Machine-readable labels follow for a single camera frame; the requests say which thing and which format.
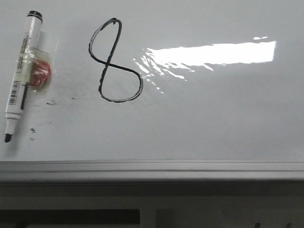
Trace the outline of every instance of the red eraser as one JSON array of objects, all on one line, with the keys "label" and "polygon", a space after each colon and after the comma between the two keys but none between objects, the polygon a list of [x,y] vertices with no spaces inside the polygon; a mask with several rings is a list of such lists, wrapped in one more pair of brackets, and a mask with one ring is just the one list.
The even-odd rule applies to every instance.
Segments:
[{"label": "red eraser", "polygon": [[46,85],[51,78],[51,66],[43,61],[36,60],[32,66],[30,85],[37,88]]}]

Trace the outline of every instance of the marker cap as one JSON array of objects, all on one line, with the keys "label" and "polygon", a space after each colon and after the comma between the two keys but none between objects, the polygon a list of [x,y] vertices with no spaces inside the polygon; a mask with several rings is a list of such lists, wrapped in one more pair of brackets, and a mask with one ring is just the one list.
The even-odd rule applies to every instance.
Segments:
[{"label": "marker cap", "polygon": [[41,23],[42,23],[42,15],[41,15],[41,13],[39,13],[38,11],[31,10],[31,11],[28,13],[28,17],[36,17],[36,18],[39,18],[39,19],[41,20]]}]

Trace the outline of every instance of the whiteboard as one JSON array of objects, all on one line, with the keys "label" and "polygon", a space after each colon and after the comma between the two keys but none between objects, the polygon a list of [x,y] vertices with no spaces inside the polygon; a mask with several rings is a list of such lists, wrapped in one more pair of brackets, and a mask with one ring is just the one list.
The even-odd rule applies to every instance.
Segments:
[{"label": "whiteboard", "polygon": [[[53,58],[52,81],[28,95],[16,135],[0,141],[1,161],[304,161],[304,2],[1,0],[3,134],[30,10],[43,15],[39,48]],[[144,79],[139,98],[122,104],[101,98],[104,66],[88,53],[113,17],[123,30],[112,63]],[[116,31],[96,38],[101,59]],[[126,98],[137,86],[110,67],[104,93]]]}]

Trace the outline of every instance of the marker barrel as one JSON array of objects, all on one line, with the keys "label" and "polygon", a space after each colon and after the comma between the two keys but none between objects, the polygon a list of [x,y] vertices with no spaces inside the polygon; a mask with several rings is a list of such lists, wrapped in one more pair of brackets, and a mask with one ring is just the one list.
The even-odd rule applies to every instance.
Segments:
[{"label": "marker barrel", "polygon": [[6,106],[5,117],[7,119],[7,127],[5,134],[14,134],[17,120],[21,118],[23,113],[32,67],[29,48],[37,47],[41,25],[42,15],[37,11],[30,11],[25,22],[16,72]]}]

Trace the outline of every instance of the plastic wrapper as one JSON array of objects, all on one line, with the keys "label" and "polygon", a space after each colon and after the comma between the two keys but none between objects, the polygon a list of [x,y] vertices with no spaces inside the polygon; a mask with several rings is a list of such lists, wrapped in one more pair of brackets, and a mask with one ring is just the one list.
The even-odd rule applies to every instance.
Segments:
[{"label": "plastic wrapper", "polygon": [[45,91],[51,80],[51,57],[47,52],[28,47],[19,55],[14,81],[31,91]]},{"label": "plastic wrapper", "polygon": [[31,63],[29,85],[31,91],[45,91],[51,80],[51,57],[36,48],[28,49]]}]

